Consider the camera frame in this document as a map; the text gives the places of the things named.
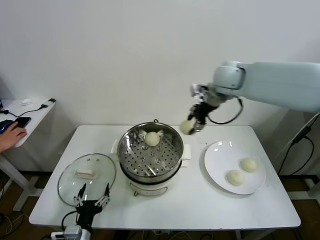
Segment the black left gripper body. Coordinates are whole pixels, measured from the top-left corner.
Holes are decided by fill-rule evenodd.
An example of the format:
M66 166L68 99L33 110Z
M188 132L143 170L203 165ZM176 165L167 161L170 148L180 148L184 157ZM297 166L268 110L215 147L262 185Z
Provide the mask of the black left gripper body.
M85 200L76 204L76 212L78 213L77 225L81 227L91 227L95 215L99 214L103 208L97 200Z

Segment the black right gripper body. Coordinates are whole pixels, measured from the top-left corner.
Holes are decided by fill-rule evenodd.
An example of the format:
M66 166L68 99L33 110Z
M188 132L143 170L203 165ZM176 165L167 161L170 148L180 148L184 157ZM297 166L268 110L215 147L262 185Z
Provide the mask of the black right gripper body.
M216 106L211 106L206 102L200 102L192 107L192 114L195 117L197 123L205 124L208 114L216 109Z

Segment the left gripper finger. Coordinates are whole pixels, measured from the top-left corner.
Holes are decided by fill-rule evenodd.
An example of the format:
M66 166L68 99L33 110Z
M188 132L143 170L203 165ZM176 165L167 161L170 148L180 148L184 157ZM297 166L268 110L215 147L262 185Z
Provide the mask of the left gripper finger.
M105 207L109 202L110 202L110 185L109 183L107 184L105 191L104 191L104 195L102 197L100 197L96 202L95 202L95 206L98 207Z
M73 201L76 207L82 206L83 205L83 196L86 190L87 184L85 183L82 188L78 191L77 196L73 197Z

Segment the bare person hand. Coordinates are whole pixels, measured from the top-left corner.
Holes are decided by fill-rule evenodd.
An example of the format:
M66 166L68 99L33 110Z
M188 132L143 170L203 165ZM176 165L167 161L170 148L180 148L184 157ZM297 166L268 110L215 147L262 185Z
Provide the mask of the bare person hand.
M17 124L17 122L14 122L0 135L1 153L15 146L27 135L27 130L25 128L17 127Z

